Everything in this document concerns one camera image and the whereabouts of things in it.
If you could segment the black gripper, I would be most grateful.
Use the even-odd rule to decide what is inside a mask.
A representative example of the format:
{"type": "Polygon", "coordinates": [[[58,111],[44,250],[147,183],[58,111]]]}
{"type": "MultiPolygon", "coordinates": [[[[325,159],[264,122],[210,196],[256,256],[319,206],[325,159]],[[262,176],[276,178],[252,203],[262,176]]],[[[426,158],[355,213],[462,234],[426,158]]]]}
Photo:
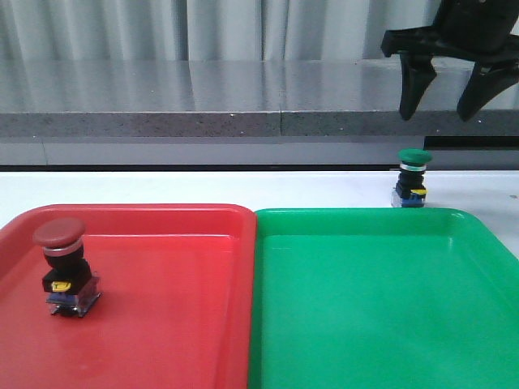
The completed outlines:
{"type": "Polygon", "coordinates": [[[518,19],[514,0],[442,1],[429,26],[387,30],[381,50],[386,57],[400,54],[399,113],[410,120],[425,91],[437,76],[435,56],[475,62],[457,104],[464,122],[501,92],[518,83],[518,19]]]}

